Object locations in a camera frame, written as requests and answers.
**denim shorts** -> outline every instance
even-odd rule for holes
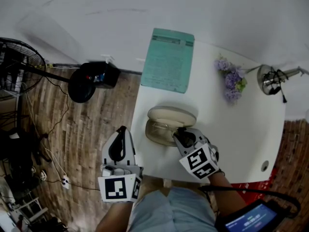
[[[216,232],[209,202],[196,192],[172,187],[147,194],[132,210],[131,232]]]

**red object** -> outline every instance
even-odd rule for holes
[[[232,187],[234,188],[246,188],[246,189],[258,189],[258,190],[268,190],[270,184],[274,180],[274,176],[277,173],[277,169],[273,169],[270,177],[266,181],[260,181],[260,182],[252,182],[252,183],[239,183],[239,184],[232,184]],[[246,204],[253,203],[254,201],[258,199],[264,198],[265,194],[261,193],[254,193],[254,192],[247,192],[247,191],[238,191],[240,196],[244,199]]]

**screen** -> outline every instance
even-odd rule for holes
[[[230,232],[257,232],[274,219],[276,215],[276,212],[264,204],[260,204],[225,226]]]

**power strip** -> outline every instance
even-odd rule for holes
[[[63,176],[61,183],[64,188],[70,189],[70,180],[69,177],[67,177],[66,175]]]

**person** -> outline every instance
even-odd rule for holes
[[[211,185],[231,187],[225,175],[209,176]],[[165,188],[163,179],[144,176],[136,205],[114,203],[96,232],[215,232],[214,212],[198,183],[172,181]],[[236,191],[215,191],[221,216],[227,216],[246,206]]]

